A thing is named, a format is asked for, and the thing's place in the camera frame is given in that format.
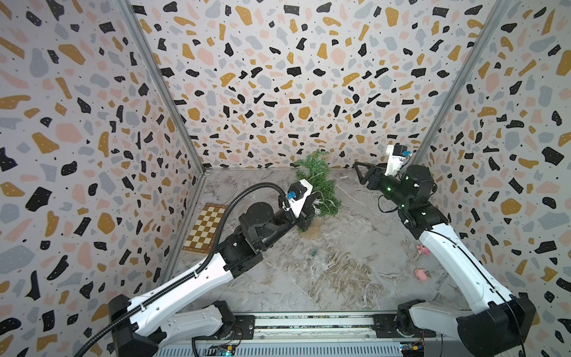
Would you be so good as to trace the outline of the clear string light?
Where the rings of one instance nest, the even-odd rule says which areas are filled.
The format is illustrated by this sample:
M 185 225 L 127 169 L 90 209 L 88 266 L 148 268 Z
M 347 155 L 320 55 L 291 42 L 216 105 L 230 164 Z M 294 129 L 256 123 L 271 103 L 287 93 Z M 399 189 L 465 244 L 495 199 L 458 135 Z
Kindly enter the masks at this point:
M 314 203 L 319 217 L 335 217 L 342 209 L 343 200 L 338 181 L 332 176 L 331 171 L 322 172 L 312 179 L 313 190 L 319 196 Z

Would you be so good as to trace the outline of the small green christmas tree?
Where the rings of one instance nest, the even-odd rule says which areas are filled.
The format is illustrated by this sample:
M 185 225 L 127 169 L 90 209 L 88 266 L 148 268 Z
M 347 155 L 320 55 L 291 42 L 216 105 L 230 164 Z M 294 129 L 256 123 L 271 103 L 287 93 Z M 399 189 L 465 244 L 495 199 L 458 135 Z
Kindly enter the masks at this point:
M 317 193 L 313 205 L 319 210 L 319 217 L 335 217 L 341 208 L 341 201 L 335 195 L 336 180 L 330 178 L 327 155 L 327 152 L 315 151 L 294 163 L 297 180 L 305 179 Z

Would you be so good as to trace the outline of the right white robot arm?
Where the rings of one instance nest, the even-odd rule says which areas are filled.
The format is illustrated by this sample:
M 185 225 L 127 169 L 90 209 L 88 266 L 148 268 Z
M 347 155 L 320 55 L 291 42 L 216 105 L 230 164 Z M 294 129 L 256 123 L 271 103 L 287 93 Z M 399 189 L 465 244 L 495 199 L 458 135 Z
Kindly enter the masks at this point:
M 395 204 L 401 223 L 440 262 L 468 303 L 470 313 L 422 299 L 401 303 L 396 327 L 402 334 L 431 330 L 462 342 L 473 356 L 496 356 L 525 348 L 535 305 L 515 296 L 465 247 L 448 218 L 431 204 L 437 185 L 425 166 L 392 174 L 386 164 L 356 162 L 358 180 Z

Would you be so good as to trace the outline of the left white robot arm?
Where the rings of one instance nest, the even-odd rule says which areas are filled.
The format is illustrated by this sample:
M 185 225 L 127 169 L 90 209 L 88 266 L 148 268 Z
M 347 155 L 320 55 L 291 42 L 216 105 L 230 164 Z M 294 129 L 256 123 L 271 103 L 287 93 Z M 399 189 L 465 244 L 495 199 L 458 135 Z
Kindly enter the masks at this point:
M 222 300 L 193 312 L 181 309 L 254 268 L 263 260 L 263 252 L 293 228 L 307 230 L 315 216 L 317 196 L 306 193 L 294 199 L 288 210 L 254 203 L 239 216 L 235 231 L 196 266 L 147 294 L 112 299 L 109 311 L 116 355 L 154 356 L 176 342 L 243 336 L 235 331 L 236 318 Z

